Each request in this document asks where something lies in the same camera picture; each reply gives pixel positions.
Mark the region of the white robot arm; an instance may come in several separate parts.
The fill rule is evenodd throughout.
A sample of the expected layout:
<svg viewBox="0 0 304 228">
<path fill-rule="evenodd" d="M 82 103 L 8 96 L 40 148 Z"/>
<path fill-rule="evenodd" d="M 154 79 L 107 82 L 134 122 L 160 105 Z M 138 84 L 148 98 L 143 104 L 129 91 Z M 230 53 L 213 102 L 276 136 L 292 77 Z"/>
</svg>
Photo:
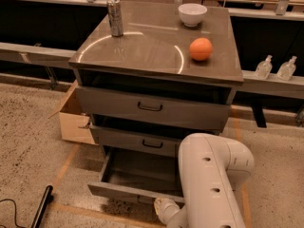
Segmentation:
<svg viewBox="0 0 304 228">
<path fill-rule="evenodd" d="M 234 190 L 254 168 L 242 142 L 204 133 L 187 136 L 179 148 L 184 206 L 157 198 L 155 212 L 166 228 L 245 228 Z"/>
</svg>

